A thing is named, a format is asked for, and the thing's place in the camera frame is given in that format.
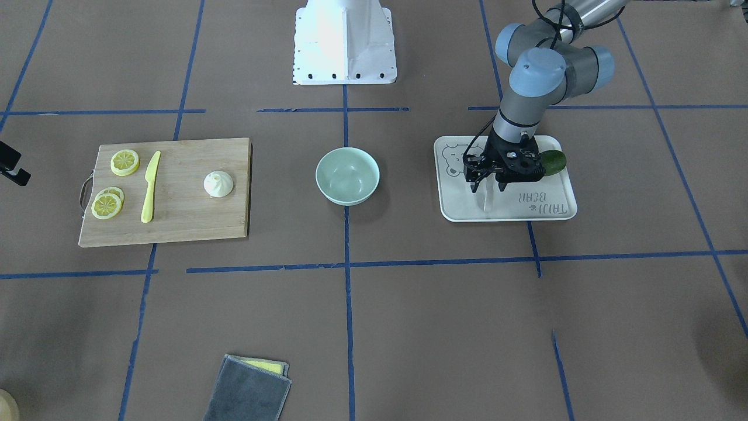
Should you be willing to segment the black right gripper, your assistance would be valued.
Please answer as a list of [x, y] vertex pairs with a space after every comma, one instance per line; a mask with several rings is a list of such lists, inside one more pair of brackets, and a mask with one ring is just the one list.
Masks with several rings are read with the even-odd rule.
[[19, 166], [22, 154], [5, 142], [1, 142], [1, 173], [13, 183], [24, 187], [29, 183], [30, 174]]

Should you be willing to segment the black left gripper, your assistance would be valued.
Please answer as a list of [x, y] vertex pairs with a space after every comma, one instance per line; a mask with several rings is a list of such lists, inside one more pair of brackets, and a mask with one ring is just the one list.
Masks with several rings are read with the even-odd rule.
[[473, 194], [480, 182], [491, 175], [495, 176], [500, 192], [508, 184], [534, 183], [544, 178], [535, 137], [524, 134], [520, 142], [508, 142], [492, 130], [481, 154], [470, 154], [472, 146], [469, 144], [464, 152], [464, 177]]

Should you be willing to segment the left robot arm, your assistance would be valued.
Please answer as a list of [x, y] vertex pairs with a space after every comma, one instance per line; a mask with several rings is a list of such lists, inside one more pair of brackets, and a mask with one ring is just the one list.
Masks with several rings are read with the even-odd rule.
[[604, 87], [614, 77], [615, 60], [604, 46], [573, 46], [583, 32], [619, 16], [625, 1], [561, 1], [539, 12], [531, 24], [513, 23], [498, 35], [495, 55], [511, 67], [497, 114], [484, 129], [483, 152], [462, 155], [471, 192], [494, 177], [499, 190], [534, 183], [561, 172], [559, 151], [540, 151], [535, 140], [548, 107]]

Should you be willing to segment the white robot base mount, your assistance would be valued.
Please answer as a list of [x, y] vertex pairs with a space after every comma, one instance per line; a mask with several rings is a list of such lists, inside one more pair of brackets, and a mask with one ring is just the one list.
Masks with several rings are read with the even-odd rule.
[[308, 1], [295, 24], [295, 85], [396, 82], [393, 19], [381, 2]]

